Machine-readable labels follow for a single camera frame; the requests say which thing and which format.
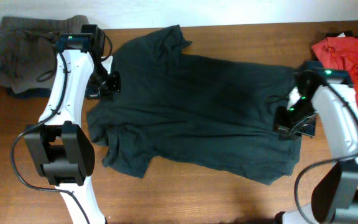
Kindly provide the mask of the black Nike t-shirt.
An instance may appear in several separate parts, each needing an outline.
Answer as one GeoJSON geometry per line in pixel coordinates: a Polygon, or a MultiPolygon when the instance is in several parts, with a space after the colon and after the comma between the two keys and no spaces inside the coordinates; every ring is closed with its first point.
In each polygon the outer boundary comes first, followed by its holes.
{"type": "Polygon", "coordinates": [[[113,54],[121,90],[87,114],[103,165],[142,178],[160,156],[265,185],[292,174],[301,139],[273,130],[294,69],[187,55],[179,26],[132,39],[113,54]]]}

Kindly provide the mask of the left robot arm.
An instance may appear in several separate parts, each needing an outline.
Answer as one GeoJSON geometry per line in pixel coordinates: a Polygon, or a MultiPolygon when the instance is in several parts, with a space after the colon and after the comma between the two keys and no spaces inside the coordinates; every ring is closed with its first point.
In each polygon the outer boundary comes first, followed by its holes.
{"type": "Polygon", "coordinates": [[[77,34],[62,34],[55,45],[55,79],[44,112],[24,139],[39,176],[58,192],[73,223],[106,223],[94,194],[91,175],[93,145],[81,128],[84,100],[110,98],[121,90],[112,55],[104,56],[109,37],[97,25],[85,24],[77,34]]]}

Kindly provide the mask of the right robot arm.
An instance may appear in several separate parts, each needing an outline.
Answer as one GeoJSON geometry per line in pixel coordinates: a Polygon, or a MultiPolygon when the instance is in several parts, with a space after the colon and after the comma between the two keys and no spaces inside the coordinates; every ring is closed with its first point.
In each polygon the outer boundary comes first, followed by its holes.
{"type": "Polygon", "coordinates": [[[356,91],[345,70],[324,68],[309,60],[295,69],[295,87],[286,106],[277,108],[274,130],[282,138],[315,135],[320,118],[331,158],[305,167],[294,189],[309,170],[332,164],[314,188],[311,201],[296,210],[276,214],[275,223],[358,223],[358,107],[356,91]]]}

